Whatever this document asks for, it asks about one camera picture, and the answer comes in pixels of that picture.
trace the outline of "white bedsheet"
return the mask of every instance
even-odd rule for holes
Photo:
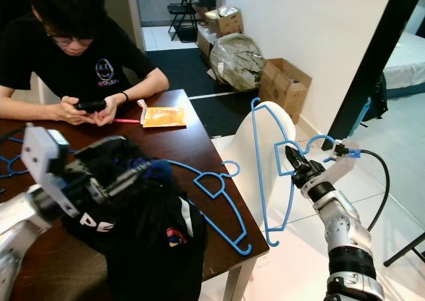
[[[425,39],[403,32],[385,68],[386,88],[425,82]]]

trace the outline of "smartphone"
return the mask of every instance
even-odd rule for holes
[[[85,110],[87,113],[94,113],[104,110],[106,107],[105,100],[97,100],[95,102],[79,103],[75,105],[76,110]]]

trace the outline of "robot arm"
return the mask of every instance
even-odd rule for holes
[[[87,163],[99,153],[108,156],[129,148],[128,144],[122,136],[104,138],[75,153],[77,159],[66,165],[69,145],[60,132],[25,129],[21,158],[37,185],[0,204],[0,301],[9,299],[27,249],[55,220],[65,214],[75,217],[95,205],[125,201],[132,187],[137,192],[147,182],[171,180],[166,161],[143,160],[125,167],[107,184],[101,182]]]
[[[292,180],[302,195],[313,201],[313,208],[325,225],[330,273],[325,300],[383,301],[384,290],[373,266],[371,234],[362,226],[354,206],[332,185],[351,170],[355,160],[335,151],[339,146],[335,143],[337,163],[328,170],[286,146],[286,157],[295,169]]]

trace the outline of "red pen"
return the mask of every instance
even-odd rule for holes
[[[114,119],[114,122],[115,122],[115,123],[132,123],[132,124],[140,124],[140,121],[139,121],[139,120],[125,120],[125,119],[119,119],[119,118]]]

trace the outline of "hand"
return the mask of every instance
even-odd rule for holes
[[[91,119],[94,120],[97,126],[103,126],[105,124],[111,124],[114,121],[115,113],[117,112],[117,100],[114,96],[108,96],[105,98],[106,107],[100,112],[94,112]]]
[[[72,125],[80,125],[82,123],[94,124],[95,121],[85,116],[87,112],[85,110],[76,110],[74,105],[78,103],[78,98],[64,96],[60,101],[60,104],[52,105],[54,107],[54,119],[63,120]]]

